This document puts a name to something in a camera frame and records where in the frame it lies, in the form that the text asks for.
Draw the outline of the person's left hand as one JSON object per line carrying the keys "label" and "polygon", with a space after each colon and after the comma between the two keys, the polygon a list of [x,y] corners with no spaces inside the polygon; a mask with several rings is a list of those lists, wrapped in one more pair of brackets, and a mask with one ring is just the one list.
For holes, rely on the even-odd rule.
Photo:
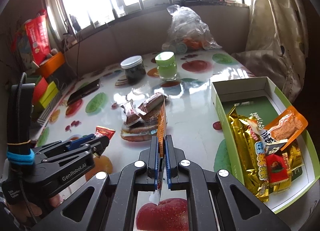
{"label": "person's left hand", "polygon": [[[50,198],[49,204],[54,208],[59,206],[61,204],[60,195],[57,194],[54,197]],[[38,217],[42,214],[42,209],[37,205],[30,202],[29,207],[35,217]],[[16,219],[18,219],[18,221],[20,221],[21,223],[26,223],[27,218],[32,217],[27,207],[27,204],[22,201],[13,206],[10,206],[10,210],[12,214],[16,217]]]}

